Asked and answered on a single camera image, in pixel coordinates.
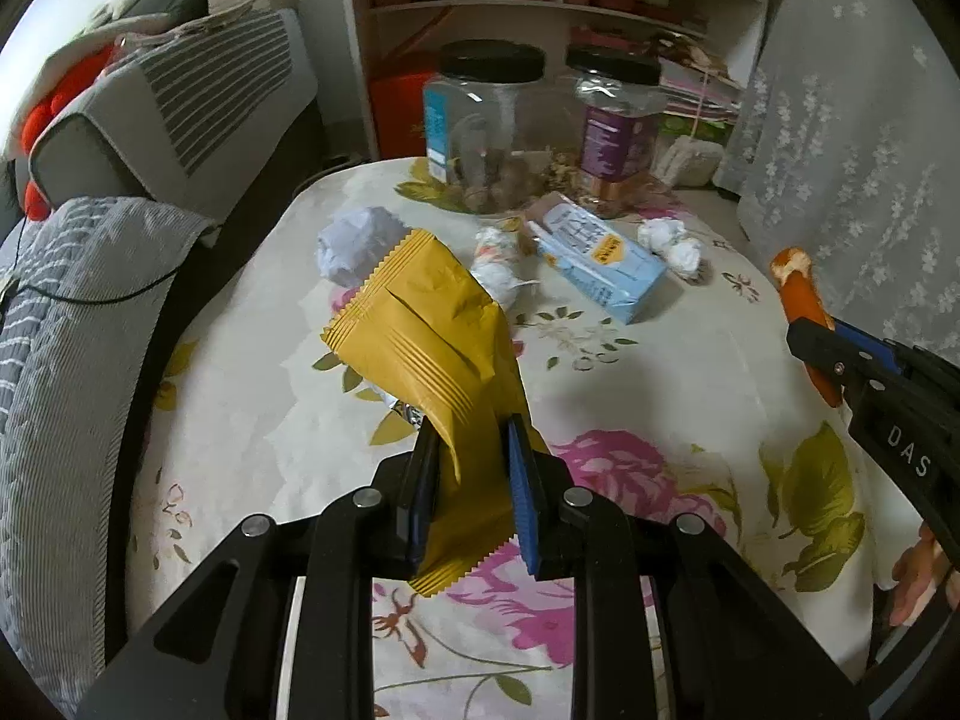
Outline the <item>tied stack of papers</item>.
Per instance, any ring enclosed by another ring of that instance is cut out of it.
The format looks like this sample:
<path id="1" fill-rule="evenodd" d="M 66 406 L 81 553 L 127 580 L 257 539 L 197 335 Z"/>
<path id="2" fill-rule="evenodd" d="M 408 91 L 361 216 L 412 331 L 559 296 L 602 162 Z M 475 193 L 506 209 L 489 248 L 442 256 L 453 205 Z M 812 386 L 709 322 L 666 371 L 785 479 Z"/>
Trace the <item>tied stack of papers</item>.
<path id="1" fill-rule="evenodd" d="M 647 43 L 661 64 L 664 137 L 693 137 L 727 145 L 739 120 L 742 86 L 727 75 L 727 65 L 692 37 L 656 32 Z"/>

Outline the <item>white tissue wad pair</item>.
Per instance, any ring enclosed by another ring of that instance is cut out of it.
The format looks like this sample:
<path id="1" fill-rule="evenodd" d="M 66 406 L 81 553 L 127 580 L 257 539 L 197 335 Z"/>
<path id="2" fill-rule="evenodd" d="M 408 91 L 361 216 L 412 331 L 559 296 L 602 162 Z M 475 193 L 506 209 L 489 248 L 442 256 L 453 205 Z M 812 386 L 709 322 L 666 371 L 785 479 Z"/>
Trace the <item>white tissue wad pair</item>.
<path id="1" fill-rule="evenodd" d="M 661 257 L 677 277 L 692 283 L 700 279 L 703 245 L 683 221 L 669 216 L 647 218 L 638 227 L 636 238 L 641 247 Z"/>

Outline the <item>clear jar with nuts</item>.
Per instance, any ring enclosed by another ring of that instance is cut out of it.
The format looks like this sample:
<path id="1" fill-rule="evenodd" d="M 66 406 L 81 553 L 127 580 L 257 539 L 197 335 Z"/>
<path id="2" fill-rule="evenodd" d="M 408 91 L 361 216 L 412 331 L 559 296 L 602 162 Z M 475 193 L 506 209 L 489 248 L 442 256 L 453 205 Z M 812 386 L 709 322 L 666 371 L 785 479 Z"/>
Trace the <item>clear jar with nuts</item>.
<path id="1" fill-rule="evenodd" d="M 545 54 L 503 39 L 441 47 L 423 86 L 428 171 L 444 202 L 474 215 L 514 210 L 544 190 Z"/>

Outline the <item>red gift box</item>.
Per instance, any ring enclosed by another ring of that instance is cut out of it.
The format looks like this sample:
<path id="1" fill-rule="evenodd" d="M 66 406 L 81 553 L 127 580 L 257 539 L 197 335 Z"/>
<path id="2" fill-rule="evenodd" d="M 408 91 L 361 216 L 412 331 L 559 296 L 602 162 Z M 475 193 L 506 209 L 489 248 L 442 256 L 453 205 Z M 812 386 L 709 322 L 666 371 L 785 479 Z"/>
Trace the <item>red gift box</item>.
<path id="1" fill-rule="evenodd" d="M 373 71 L 371 114 L 383 160 L 425 154 L 423 88 L 436 75 L 438 55 L 409 52 L 384 60 Z"/>

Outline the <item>white paper ball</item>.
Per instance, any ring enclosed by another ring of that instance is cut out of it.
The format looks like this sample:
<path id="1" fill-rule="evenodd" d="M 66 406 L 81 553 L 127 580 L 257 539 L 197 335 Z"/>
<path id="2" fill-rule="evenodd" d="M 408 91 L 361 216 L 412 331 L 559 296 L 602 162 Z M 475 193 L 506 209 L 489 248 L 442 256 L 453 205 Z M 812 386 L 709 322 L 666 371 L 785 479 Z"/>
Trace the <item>white paper ball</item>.
<path id="1" fill-rule="evenodd" d="M 317 270 L 340 288 L 359 288 L 409 232 L 406 224 L 382 206 L 342 213 L 317 234 Z"/>

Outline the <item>grey striped sofa cushion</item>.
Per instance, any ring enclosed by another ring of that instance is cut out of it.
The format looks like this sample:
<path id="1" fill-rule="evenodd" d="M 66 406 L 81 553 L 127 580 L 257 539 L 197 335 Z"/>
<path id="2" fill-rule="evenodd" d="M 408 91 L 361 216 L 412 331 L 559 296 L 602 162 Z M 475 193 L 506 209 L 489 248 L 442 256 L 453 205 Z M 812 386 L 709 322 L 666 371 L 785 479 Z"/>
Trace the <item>grey striped sofa cushion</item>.
<path id="1" fill-rule="evenodd" d="M 94 82 L 37 138 L 29 174 L 53 208 L 146 197 L 223 221 L 316 93 L 296 13 L 254 11 Z"/>

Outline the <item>yellow snack wrapper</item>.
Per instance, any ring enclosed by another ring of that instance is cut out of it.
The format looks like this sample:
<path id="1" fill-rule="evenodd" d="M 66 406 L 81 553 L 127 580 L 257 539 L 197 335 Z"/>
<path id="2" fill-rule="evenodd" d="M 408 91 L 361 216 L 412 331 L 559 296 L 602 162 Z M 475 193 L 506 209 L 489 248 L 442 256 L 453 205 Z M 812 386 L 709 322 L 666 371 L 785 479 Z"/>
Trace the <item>yellow snack wrapper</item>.
<path id="1" fill-rule="evenodd" d="M 438 595 L 514 535 L 500 424 L 532 421 L 506 314 L 442 242 L 415 229 L 320 338 L 418 408 L 446 445 L 425 561 L 410 580 L 421 596 Z"/>

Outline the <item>white fluffy cloth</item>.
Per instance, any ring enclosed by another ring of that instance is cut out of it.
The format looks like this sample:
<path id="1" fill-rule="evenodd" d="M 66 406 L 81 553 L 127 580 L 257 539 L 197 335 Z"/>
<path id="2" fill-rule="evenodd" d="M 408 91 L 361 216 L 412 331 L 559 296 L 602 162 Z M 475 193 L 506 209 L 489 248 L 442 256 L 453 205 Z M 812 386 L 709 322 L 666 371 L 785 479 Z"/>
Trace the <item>white fluffy cloth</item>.
<path id="1" fill-rule="evenodd" d="M 680 135 L 652 168 L 654 177 L 669 187 L 700 188 L 711 182 L 724 158 L 724 146 Z"/>

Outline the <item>white lace curtain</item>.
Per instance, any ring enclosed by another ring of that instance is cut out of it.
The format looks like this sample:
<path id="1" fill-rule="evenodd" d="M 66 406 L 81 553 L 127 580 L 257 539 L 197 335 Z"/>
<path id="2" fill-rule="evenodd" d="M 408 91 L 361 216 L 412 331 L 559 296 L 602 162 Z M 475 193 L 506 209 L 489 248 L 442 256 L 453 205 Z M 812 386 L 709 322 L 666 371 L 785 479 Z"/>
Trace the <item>white lace curtain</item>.
<path id="1" fill-rule="evenodd" d="M 718 182 L 830 314 L 958 358 L 958 76 L 911 0 L 781 0 Z"/>

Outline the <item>light blue milk carton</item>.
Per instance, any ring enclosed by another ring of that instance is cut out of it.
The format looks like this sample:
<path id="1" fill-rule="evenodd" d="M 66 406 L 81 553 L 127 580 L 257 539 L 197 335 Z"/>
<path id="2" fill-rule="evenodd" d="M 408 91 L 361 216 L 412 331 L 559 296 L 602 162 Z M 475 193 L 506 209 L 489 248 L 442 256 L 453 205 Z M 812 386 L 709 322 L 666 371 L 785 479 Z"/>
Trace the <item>light blue milk carton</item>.
<path id="1" fill-rule="evenodd" d="M 633 323 L 667 265 L 560 192 L 530 202 L 524 224 L 548 265 L 609 316 Z"/>

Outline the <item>purple label nut jar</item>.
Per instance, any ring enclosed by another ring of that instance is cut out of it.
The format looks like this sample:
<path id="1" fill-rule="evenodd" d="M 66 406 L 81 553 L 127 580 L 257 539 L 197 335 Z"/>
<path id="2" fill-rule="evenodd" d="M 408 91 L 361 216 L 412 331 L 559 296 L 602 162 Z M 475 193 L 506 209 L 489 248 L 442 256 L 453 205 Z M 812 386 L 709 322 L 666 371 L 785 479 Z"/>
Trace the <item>purple label nut jar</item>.
<path id="1" fill-rule="evenodd" d="M 566 66 L 583 110 L 576 200 L 601 218 L 631 213 L 659 187 L 651 167 L 667 106 L 661 64 L 612 47 L 569 44 Z"/>

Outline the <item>rolled white tissue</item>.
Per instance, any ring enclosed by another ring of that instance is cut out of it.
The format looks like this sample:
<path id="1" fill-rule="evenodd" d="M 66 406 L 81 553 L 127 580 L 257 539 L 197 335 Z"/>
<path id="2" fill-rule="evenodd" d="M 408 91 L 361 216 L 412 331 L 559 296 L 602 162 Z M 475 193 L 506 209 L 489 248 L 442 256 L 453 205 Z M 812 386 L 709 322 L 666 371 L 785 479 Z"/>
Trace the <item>rolled white tissue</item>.
<path id="1" fill-rule="evenodd" d="M 523 252 L 516 231 L 485 226 L 477 232 L 470 274 L 505 312 L 516 304 L 524 288 L 535 284 L 532 278 L 523 277 L 521 263 Z"/>

